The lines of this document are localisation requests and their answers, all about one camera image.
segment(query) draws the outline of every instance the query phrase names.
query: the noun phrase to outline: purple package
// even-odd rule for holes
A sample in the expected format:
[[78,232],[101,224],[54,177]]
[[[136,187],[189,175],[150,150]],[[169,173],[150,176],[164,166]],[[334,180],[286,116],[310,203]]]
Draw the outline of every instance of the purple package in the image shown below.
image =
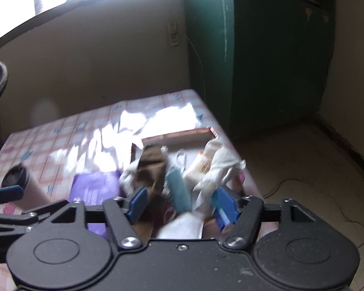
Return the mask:
[[[94,172],[77,174],[71,186],[69,201],[82,200],[87,206],[102,204],[106,199],[125,197],[120,188],[121,172]],[[88,230],[108,239],[105,224],[88,223]]]

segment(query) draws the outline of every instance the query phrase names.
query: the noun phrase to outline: cream wall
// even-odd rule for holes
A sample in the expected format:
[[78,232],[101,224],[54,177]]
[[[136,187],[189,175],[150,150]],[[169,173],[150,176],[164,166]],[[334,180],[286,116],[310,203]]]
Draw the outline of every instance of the cream wall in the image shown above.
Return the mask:
[[[189,87],[183,0],[99,0],[0,49],[0,139],[81,111]],[[179,25],[171,47],[167,23]]]
[[364,157],[364,0],[336,0],[335,47],[319,114]]

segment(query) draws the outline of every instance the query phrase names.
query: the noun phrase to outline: white tissue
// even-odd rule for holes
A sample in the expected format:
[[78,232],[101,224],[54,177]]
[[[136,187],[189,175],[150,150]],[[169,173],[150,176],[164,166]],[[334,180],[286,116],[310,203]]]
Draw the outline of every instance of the white tissue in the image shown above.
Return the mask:
[[193,211],[185,212],[175,220],[163,226],[157,235],[158,239],[200,239],[205,215]]
[[125,195],[128,197],[134,192],[134,188],[132,185],[133,178],[137,171],[137,166],[139,164],[139,159],[131,162],[130,165],[123,171],[120,176],[119,182],[120,186],[123,188]]
[[206,215],[212,214],[211,196],[221,186],[237,176],[239,171],[245,169],[245,161],[234,157],[228,148],[220,148],[213,156],[210,170],[204,178],[193,188],[200,191],[194,209]]
[[223,147],[218,139],[211,139],[205,146],[204,152],[199,152],[193,163],[185,172],[183,180],[188,189],[193,189],[209,171],[214,154]]

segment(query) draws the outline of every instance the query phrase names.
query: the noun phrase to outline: tiled floor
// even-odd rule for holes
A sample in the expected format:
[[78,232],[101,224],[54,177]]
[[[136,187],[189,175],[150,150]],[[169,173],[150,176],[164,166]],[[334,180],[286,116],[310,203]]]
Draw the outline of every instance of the tiled floor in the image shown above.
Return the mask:
[[[364,229],[346,222],[338,207],[340,205],[350,219],[364,224],[364,172],[315,125],[296,124],[274,129],[237,141],[235,145],[247,160],[263,194],[289,178],[304,181],[284,183],[266,200],[268,203],[279,203],[286,197],[296,199],[354,244],[364,241]],[[360,265],[350,285],[353,291],[364,286],[364,246],[359,252]]]

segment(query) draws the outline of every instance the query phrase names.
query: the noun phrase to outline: electrical outlet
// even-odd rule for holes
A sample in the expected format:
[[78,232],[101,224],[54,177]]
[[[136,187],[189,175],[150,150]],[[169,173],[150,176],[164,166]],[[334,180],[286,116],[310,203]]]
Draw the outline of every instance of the electrical outlet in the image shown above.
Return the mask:
[[170,39],[171,46],[178,46],[179,45],[179,38],[178,38],[178,25],[176,22],[168,23],[168,37]]

